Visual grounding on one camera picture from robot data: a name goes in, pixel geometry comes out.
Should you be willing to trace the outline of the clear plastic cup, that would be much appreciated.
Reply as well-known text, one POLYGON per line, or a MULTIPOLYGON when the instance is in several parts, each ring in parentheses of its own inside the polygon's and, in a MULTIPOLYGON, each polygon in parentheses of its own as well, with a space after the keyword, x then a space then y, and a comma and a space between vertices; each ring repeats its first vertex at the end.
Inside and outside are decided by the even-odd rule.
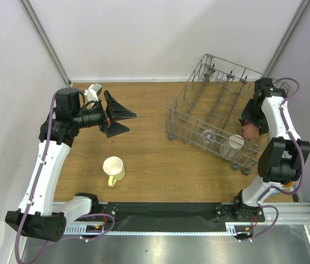
POLYGON ((213 150, 215 147, 216 143, 216 133, 214 130, 211 129, 205 129, 201 133, 201 138, 200 138, 200 149, 204 151, 209 151, 213 150))

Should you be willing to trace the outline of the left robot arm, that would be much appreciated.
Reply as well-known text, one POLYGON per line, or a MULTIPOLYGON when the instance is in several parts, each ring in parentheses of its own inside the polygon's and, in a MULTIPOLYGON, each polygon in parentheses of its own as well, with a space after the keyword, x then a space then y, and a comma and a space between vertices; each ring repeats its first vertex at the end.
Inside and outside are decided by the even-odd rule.
POLYGON ((109 91, 104 92, 106 107, 92 85, 82 91, 73 87, 58 90, 40 127, 38 155, 27 191, 15 211, 8 211, 5 222, 21 236, 57 242, 68 224, 86 218, 101 217, 97 195, 77 193, 60 207, 53 198, 62 166, 80 129, 98 127, 106 137, 129 131, 121 120, 134 119, 136 113, 122 106, 109 91))

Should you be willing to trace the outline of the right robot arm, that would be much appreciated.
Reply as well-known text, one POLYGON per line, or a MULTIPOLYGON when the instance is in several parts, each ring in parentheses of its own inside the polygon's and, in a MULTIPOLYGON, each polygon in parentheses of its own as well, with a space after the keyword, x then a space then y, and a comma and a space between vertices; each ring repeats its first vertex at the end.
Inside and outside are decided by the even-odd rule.
POLYGON ((260 78, 254 83, 254 95, 248 101, 239 121, 244 138, 256 130, 269 134, 268 144, 258 160, 255 180, 234 198, 232 215, 239 222, 258 217, 263 212, 263 201, 274 191, 293 195, 300 189, 286 191, 289 183, 302 183, 310 143, 296 132, 289 115, 288 100, 295 95, 275 87, 277 80, 260 78))

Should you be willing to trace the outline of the yellow mug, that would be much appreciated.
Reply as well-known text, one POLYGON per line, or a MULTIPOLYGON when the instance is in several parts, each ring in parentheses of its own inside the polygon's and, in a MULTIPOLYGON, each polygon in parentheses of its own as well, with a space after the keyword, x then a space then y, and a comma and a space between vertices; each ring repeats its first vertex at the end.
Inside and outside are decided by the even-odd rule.
POLYGON ((114 187, 116 182, 125 177, 124 163, 116 156, 109 157, 103 162, 103 171, 108 175, 108 186, 110 187, 114 187))

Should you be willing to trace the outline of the beige plastic cup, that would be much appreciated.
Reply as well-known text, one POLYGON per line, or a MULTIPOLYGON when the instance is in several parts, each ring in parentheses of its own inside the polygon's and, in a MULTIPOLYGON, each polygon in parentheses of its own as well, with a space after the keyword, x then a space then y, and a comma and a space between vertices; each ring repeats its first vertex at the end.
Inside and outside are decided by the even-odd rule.
POLYGON ((234 134, 221 144, 219 153, 226 160, 234 159, 242 150, 244 143, 242 136, 234 134))

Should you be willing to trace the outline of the pink patterned mug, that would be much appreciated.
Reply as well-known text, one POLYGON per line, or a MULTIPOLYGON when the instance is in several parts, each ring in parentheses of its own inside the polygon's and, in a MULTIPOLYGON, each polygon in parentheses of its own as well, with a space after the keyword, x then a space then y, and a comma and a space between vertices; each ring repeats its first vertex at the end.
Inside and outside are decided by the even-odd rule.
POLYGON ((241 130, 241 136, 247 140, 252 141, 259 137, 259 128, 251 123, 246 123, 241 130))

